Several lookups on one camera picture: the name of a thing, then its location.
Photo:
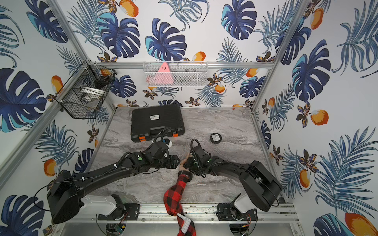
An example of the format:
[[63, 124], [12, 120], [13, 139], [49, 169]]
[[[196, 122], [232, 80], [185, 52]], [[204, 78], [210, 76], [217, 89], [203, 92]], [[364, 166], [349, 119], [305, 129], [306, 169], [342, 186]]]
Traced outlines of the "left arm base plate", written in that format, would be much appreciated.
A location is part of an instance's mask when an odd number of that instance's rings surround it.
[[109, 215], [99, 214], [99, 221], [137, 221], [139, 216], [140, 204], [124, 203], [123, 206], [117, 206]]

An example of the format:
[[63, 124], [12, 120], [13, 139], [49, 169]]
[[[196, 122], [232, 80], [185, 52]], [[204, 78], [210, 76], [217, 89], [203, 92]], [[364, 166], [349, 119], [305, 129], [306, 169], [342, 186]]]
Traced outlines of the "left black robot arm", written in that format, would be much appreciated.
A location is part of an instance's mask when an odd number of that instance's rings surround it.
[[166, 142], [155, 141], [144, 151], [126, 152], [114, 164], [93, 171], [81, 174], [63, 171], [47, 193], [52, 222], [60, 224], [74, 218], [85, 205], [82, 199], [99, 188], [151, 168], [176, 169], [179, 163], [177, 155], [169, 154]]

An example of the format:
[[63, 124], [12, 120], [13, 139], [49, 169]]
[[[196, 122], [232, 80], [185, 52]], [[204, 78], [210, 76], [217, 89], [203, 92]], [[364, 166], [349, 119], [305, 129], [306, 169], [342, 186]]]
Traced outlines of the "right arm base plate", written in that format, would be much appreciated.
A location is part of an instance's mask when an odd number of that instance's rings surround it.
[[246, 213], [240, 212], [231, 203], [221, 203], [217, 205], [216, 216], [222, 221], [257, 221], [258, 215], [256, 209], [251, 209]]

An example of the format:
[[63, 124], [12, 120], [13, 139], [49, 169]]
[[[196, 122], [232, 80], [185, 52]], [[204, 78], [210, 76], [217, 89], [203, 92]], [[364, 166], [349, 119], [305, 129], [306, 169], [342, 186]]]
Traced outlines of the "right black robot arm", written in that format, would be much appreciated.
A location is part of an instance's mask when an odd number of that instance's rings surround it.
[[268, 212], [280, 205], [282, 185], [259, 161], [250, 164], [235, 163], [211, 155], [202, 148], [197, 139], [190, 142], [191, 157], [184, 164], [192, 174], [201, 176], [223, 176], [238, 180], [245, 194], [238, 194], [230, 204], [221, 204], [217, 210], [219, 220], [239, 221], [254, 216], [257, 209]]

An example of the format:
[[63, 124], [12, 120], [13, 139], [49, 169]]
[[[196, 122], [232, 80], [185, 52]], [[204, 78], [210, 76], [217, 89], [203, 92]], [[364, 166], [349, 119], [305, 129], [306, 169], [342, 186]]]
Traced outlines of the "red plaid sleeve arm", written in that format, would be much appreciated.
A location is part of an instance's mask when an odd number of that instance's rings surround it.
[[194, 222], [185, 216], [183, 207], [180, 203], [185, 187], [187, 185], [187, 178], [178, 177], [176, 184], [170, 187], [164, 194], [163, 202], [167, 213], [175, 216], [179, 225], [178, 236], [196, 236], [196, 229]]

